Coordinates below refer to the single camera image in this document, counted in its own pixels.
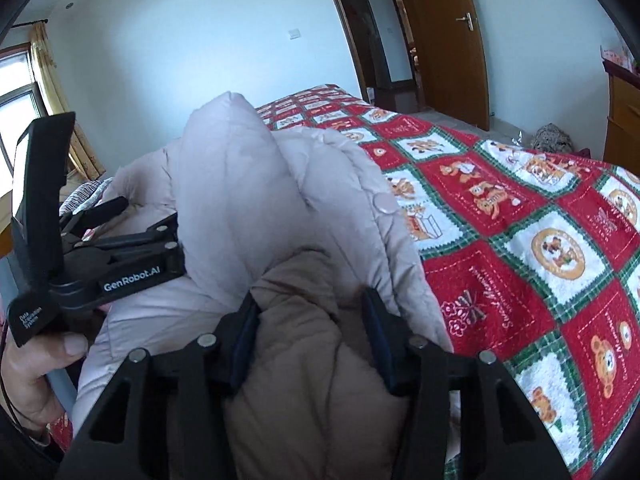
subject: jacket button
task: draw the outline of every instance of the jacket button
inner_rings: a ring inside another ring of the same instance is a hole
[[[391,193],[376,193],[373,197],[373,205],[381,213],[391,215],[400,209],[396,197]]]

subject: wooden dresser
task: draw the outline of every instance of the wooden dresser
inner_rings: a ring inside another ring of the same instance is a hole
[[[604,161],[640,175],[640,76],[610,61],[610,110]]]
[[[11,240],[11,192],[0,196],[0,258],[12,249]]]

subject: yellow curtain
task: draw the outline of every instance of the yellow curtain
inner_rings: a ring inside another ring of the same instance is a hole
[[[31,61],[40,93],[50,115],[70,111],[56,72],[56,64],[51,57],[47,31],[44,23],[33,25],[29,34],[31,41]],[[87,179],[96,180],[104,173],[104,167],[95,156],[89,141],[76,122],[71,136],[69,156],[76,170]]]

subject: wooden cabinet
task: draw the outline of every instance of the wooden cabinet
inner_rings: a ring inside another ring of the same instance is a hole
[[[604,161],[640,174],[640,77],[604,62],[609,73],[609,127]]]
[[[14,248],[13,240],[11,238],[11,226],[8,225],[0,233],[0,258],[7,256]]]

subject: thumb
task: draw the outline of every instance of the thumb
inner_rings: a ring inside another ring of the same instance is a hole
[[[40,335],[9,356],[15,373],[35,381],[52,370],[65,368],[85,356],[89,342],[81,334]]]

